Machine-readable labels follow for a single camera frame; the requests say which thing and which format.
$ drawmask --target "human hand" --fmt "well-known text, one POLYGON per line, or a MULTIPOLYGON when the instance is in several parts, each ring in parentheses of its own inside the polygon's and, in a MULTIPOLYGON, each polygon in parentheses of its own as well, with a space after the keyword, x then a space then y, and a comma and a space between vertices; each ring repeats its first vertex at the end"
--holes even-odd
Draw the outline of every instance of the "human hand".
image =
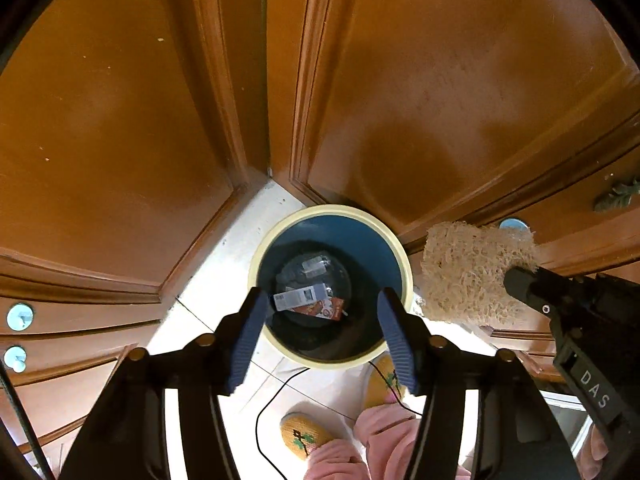
POLYGON ((593 480, 602 469, 602 459, 607 455, 609 449, 604 442, 604 438, 598 428, 593 425, 589 431, 587 439, 582 444, 582 449, 578 452, 575 462, 583 480, 593 480))

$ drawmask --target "blue gripper pad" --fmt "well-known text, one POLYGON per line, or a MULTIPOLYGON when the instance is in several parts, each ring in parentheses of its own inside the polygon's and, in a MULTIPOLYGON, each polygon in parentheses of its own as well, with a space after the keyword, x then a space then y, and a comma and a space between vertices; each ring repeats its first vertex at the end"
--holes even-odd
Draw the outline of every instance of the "blue gripper pad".
POLYGON ((378 322, 391 353, 396 374, 401 384, 410 393, 418 394, 418 380, 415 376, 414 352, 399 318, 410 316, 404 311, 402 302, 392 288, 385 288, 378 294, 378 322))
POLYGON ((260 331, 267 317, 269 297, 267 293, 257 287, 249 291, 238 314, 245 318, 238 340, 231 351, 230 373, 226 380, 229 394, 244 382, 249 369, 255 345, 260 337, 260 331))

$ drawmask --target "person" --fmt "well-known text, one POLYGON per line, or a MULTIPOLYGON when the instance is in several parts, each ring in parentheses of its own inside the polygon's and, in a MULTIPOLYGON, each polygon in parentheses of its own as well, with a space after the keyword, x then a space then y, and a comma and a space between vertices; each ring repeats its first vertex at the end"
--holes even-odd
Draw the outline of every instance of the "person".
MULTIPOLYGON (((380 356, 367 371, 362 412, 353 427, 354 437, 367 452, 367 463, 349 441, 335 438, 309 415, 288 413, 280 422, 285 446, 306 460, 304 480, 401 480, 408 466, 420 421, 398 404, 406 388, 399 384, 389 354, 380 356)), ((606 455, 604 440, 592 431, 577 458, 584 480, 593 479, 606 455)), ((458 466, 455 480, 470 480, 471 473, 458 466)))

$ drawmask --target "yellow slipper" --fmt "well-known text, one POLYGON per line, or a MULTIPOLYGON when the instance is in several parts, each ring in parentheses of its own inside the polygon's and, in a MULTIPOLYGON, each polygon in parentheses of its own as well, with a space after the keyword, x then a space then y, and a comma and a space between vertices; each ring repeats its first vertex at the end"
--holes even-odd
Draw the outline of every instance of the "yellow slipper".
POLYGON ((280 433, 285 446, 302 460, 320 446, 335 440, 331 433, 305 413, 285 415, 280 421, 280 433))
POLYGON ((373 408, 374 406, 381 406, 382 404, 398 402, 393 391, 396 392, 398 399, 401 400, 406 393, 406 387, 402 386, 398 381, 396 368, 394 367, 394 362, 391 360, 391 355, 382 354, 375 359, 373 363, 385 378, 380 377, 376 369, 369 365, 365 379, 364 400, 362 403, 363 410, 373 408))

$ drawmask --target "trash can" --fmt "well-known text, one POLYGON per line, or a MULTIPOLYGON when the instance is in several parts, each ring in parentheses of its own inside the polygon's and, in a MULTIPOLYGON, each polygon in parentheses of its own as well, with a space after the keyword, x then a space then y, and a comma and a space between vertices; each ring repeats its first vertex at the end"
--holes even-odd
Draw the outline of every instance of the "trash can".
POLYGON ((396 236, 342 205, 309 207, 279 222, 252 258, 248 285, 270 295, 267 340, 309 368, 351 368, 381 354, 378 293, 392 287, 407 311, 414 293, 396 236))

